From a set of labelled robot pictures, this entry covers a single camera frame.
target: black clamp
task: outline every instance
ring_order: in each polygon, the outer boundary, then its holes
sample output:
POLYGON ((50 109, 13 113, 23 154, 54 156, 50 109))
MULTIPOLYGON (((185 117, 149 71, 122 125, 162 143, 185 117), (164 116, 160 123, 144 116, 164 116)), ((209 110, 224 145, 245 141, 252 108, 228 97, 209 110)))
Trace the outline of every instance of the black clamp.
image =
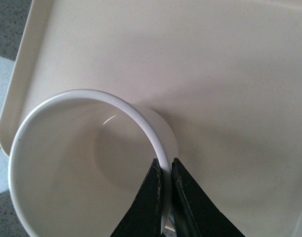
MULTIPOLYGON (((172 163, 170 220, 177 237, 244 237, 218 210, 178 158, 172 163)), ((163 175, 157 159, 132 206, 111 237, 165 237, 161 234, 163 175)))

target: tray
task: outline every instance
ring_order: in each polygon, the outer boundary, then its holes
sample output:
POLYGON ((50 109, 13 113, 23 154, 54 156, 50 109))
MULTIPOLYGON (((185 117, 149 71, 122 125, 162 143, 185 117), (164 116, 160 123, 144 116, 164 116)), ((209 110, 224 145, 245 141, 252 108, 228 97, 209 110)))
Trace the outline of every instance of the tray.
POLYGON ((161 114, 246 236, 302 236, 302 1, 33 1, 0 119, 91 88, 161 114))

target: white mug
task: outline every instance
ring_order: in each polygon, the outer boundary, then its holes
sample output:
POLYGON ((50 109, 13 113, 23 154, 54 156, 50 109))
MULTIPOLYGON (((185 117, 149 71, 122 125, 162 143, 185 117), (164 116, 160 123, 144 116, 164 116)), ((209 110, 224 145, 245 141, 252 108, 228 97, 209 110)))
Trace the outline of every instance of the white mug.
POLYGON ((156 112, 102 91, 62 92, 31 111, 16 133, 11 199, 31 236, 110 236, 158 158, 163 230, 177 152, 171 128, 156 112))

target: speckled floor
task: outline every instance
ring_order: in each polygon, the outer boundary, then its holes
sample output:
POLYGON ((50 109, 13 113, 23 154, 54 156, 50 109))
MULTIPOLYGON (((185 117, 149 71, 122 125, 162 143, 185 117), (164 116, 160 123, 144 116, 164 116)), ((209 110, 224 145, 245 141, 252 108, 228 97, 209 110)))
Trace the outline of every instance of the speckled floor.
MULTIPOLYGON (((32 0, 0 0, 0 113, 32 0)), ((27 237, 10 199, 8 157, 0 149, 0 237, 27 237)), ((167 237, 175 233, 166 230, 167 237)))

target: white tray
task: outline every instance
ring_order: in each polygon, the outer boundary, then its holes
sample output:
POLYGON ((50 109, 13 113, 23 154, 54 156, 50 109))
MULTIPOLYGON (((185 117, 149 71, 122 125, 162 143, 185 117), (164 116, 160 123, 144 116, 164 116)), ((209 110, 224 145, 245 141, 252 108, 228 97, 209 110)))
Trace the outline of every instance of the white tray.
POLYGON ((35 0, 0 119, 5 153, 29 111, 74 88, 159 112, 246 236, 302 236, 302 1, 35 0))

